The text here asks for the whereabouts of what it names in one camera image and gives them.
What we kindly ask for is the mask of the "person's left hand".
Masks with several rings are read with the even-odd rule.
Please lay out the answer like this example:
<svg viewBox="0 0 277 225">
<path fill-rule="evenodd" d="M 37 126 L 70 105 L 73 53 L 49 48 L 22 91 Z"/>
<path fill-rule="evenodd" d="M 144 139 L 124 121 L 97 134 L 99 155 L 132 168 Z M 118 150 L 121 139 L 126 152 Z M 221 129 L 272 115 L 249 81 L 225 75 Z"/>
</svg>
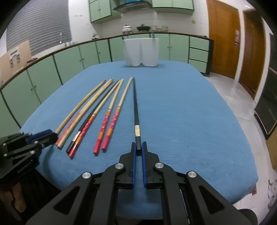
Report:
<svg viewBox="0 0 277 225">
<path fill-rule="evenodd" d="M 24 197 L 22 195 L 22 187 L 20 183 L 14 185 L 11 191 L 1 191 L 1 201 L 4 204 L 10 204 L 14 201 L 15 209 L 22 213 L 26 209 Z"/>
</svg>

